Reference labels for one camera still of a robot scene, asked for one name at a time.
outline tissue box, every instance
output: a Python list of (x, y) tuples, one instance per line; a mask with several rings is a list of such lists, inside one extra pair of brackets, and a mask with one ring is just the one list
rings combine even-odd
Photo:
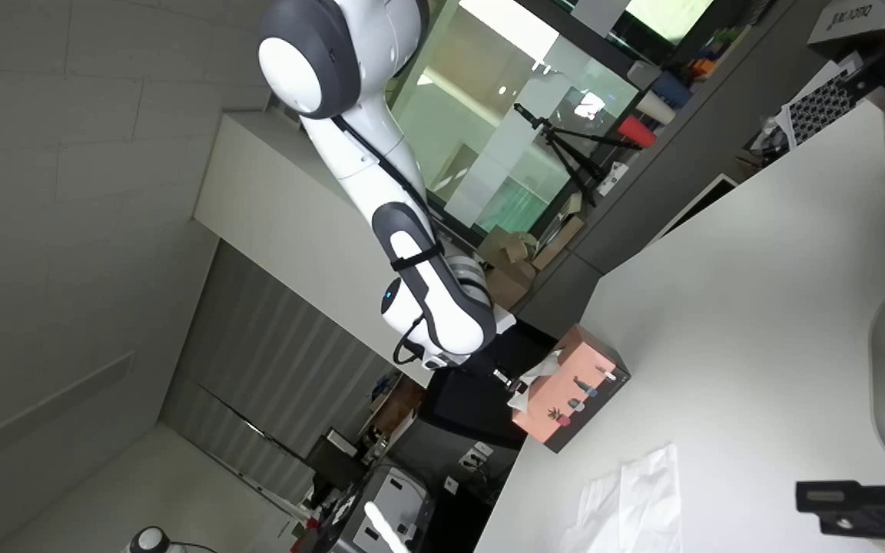
[(514, 410), (514, 423), (559, 452), (630, 379), (608, 356), (608, 347), (582, 326), (573, 326), (555, 350), (559, 370), (528, 389), (528, 410)]

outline gray wall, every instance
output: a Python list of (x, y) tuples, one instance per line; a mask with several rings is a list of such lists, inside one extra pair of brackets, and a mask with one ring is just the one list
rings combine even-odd
[(299, 455), (329, 427), (353, 440), (394, 368), (223, 240), (162, 410), (187, 440), (293, 503), (312, 470), (261, 440), (193, 381)]
[(635, 255), (719, 173), (825, 59), (806, 45), (828, 0), (777, 0), (539, 274), (515, 309), (553, 336), (577, 323), (597, 281)]

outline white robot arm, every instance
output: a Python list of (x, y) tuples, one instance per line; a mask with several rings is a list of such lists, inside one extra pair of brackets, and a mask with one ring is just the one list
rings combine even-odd
[(453, 360), (494, 339), (495, 308), (477, 263), (446, 258), (422, 173), (384, 102), (428, 17), (426, 0), (275, 0), (259, 62), (400, 276), (384, 295), (384, 319), (403, 342)]

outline tripod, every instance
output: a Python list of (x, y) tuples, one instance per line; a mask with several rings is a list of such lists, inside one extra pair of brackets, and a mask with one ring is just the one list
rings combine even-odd
[[(549, 122), (548, 118), (545, 117), (535, 117), (532, 115), (530, 111), (524, 108), (521, 104), (514, 104), (514, 111), (517, 111), (521, 114), (521, 117), (524, 117), (524, 120), (528, 123), (531, 123), (531, 129), (537, 129), (541, 127), (541, 130), (538, 132), (539, 136), (545, 139), (545, 144), (548, 144), (549, 147), (554, 151), (555, 156), (559, 158), (559, 161), (562, 162), (562, 165), (565, 165), (565, 171), (568, 172), (569, 182), (575, 183), (576, 188), (579, 189), (579, 192), (582, 194), (583, 198), (591, 204), (591, 206), (596, 207), (596, 199), (593, 197), (593, 190), (598, 186), (601, 182), (604, 181), (608, 176), (608, 172), (604, 171), (603, 167), (599, 167), (599, 165), (595, 164), (593, 160), (590, 160), (588, 155), (581, 153), (581, 151), (576, 150), (572, 144), (562, 139), (559, 135), (569, 135), (573, 137), (582, 137), (582, 139), (596, 141), (596, 143), (607, 144), (607, 146), (612, 147), (625, 147), (628, 150), (643, 150), (642, 147), (637, 146), (637, 144), (629, 143), (629, 141), (620, 141), (620, 140), (612, 140), (607, 137), (598, 137), (594, 135), (585, 135), (583, 133), (575, 133), (572, 131), (567, 131), (566, 129), (561, 129), (552, 125)], [(569, 154), (570, 157), (575, 160), (575, 162), (579, 165), (578, 169), (581, 171), (586, 171), (590, 177), (593, 179), (593, 185), (586, 186), (583, 184), (583, 179), (580, 178), (579, 170), (572, 167), (565, 159), (565, 154), (562, 151), (565, 150), (566, 154)]]

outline white tabletop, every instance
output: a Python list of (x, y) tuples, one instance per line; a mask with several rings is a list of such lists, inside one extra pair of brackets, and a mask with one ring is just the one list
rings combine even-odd
[(587, 482), (667, 443), (686, 552), (876, 551), (823, 536), (794, 483), (885, 484), (884, 134), (860, 106), (600, 280), (581, 323), (631, 379), (561, 454), (527, 441), (478, 552), (558, 550)]

